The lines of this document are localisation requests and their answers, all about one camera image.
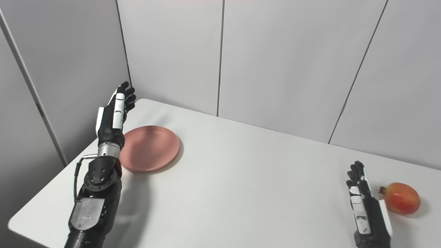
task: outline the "white wall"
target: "white wall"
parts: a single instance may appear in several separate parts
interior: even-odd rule
[[[129,80],[116,1],[0,0],[67,161],[92,140],[97,109]]]
[[[440,10],[389,1],[331,144],[441,169]]]
[[[225,1],[219,116],[328,142],[385,2]]]
[[[63,164],[1,29],[0,87],[0,247],[36,248],[7,223]]]
[[[216,115],[222,1],[118,4],[139,98]]]

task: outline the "robotic arm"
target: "robotic arm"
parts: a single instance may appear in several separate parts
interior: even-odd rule
[[[115,220],[121,195],[120,151],[124,146],[123,123],[135,107],[135,89],[121,84],[97,118],[98,153],[83,156],[74,180],[75,205],[69,219],[65,248],[101,248]],[[77,195],[76,184],[84,159],[93,159]]]
[[[355,161],[348,176],[346,184],[357,224],[355,244],[358,248],[391,248],[392,226],[386,204],[372,196],[364,165]]]

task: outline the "pink plate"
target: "pink plate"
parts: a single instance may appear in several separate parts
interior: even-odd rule
[[[166,166],[179,150],[178,137],[159,126],[144,126],[124,135],[121,165],[134,172],[154,171]]]

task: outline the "white table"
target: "white table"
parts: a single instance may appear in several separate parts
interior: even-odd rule
[[[354,248],[345,181],[355,160],[365,164],[373,189],[399,181],[420,193],[415,215],[390,214],[392,247],[441,243],[441,171],[146,99],[136,103],[124,130],[143,125],[171,129],[182,149],[160,172],[123,171],[118,215],[105,248]],[[96,151],[95,140],[9,228],[47,247],[63,247],[75,163]]]

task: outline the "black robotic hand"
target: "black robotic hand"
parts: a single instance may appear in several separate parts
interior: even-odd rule
[[[375,199],[366,179],[364,165],[355,161],[346,181],[357,224],[354,238],[358,248],[390,248],[392,227],[384,200]]]
[[[135,107],[135,89],[129,87],[129,82],[122,83],[113,94],[106,107],[98,110],[96,132],[98,144],[112,142],[121,149],[124,146],[123,123],[127,113]]]

